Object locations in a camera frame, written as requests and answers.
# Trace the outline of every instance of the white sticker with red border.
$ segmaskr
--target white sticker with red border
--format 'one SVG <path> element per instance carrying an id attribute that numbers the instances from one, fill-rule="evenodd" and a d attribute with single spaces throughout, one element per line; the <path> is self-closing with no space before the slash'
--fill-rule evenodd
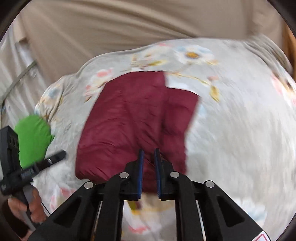
<path id="1" fill-rule="evenodd" d="M 264 231 L 262 231 L 252 241 L 270 241 L 270 239 L 268 238 L 267 234 Z"/>

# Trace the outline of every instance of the green cloth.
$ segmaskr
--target green cloth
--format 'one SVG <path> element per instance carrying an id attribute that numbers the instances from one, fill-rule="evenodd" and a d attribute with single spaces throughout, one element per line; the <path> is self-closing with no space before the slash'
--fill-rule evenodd
<path id="1" fill-rule="evenodd" d="M 19 157 L 22 168 L 26 168 L 36 161 L 45 158 L 48 146 L 54 136 L 51 135 L 50 126 L 38 115 L 30 115 L 15 127 L 19 139 Z"/>

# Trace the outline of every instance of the folded maroon garment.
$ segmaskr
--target folded maroon garment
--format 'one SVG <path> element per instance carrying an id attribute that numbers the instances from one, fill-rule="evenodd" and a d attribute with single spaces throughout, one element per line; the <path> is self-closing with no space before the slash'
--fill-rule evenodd
<path id="1" fill-rule="evenodd" d="M 82 131 L 76 176 L 105 182 L 143 149 L 143 191 L 156 192 L 155 148 L 176 171 L 186 172 L 184 133 L 197 100 L 190 91 L 165 87 L 163 72 L 131 72 L 110 81 Z"/>

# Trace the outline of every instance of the silver screw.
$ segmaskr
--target silver screw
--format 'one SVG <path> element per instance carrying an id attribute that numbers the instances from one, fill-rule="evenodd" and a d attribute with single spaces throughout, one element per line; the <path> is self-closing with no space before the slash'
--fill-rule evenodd
<path id="1" fill-rule="evenodd" d="M 174 177 L 174 178 L 177 178 L 177 177 L 180 176 L 180 174 L 179 174 L 178 172 L 171 172 L 171 173 L 170 173 L 170 176 L 171 176 L 171 177 Z"/>
<path id="2" fill-rule="evenodd" d="M 213 188 L 215 186 L 215 183 L 213 181 L 206 181 L 205 185 L 208 187 L 208 188 Z"/>
<path id="3" fill-rule="evenodd" d="M 92 182 L 87 182 L 87 183 L 84 184 L 84 187 L 86 189 L 91 189 L 93 186 L 94 186 L 94 184 Z"/>
<path id="4" fill-rule="evenodd" d="M 128 178 L 128 173 L 127 172 L 122 172 L 119 174 L 120 178 Z"/>

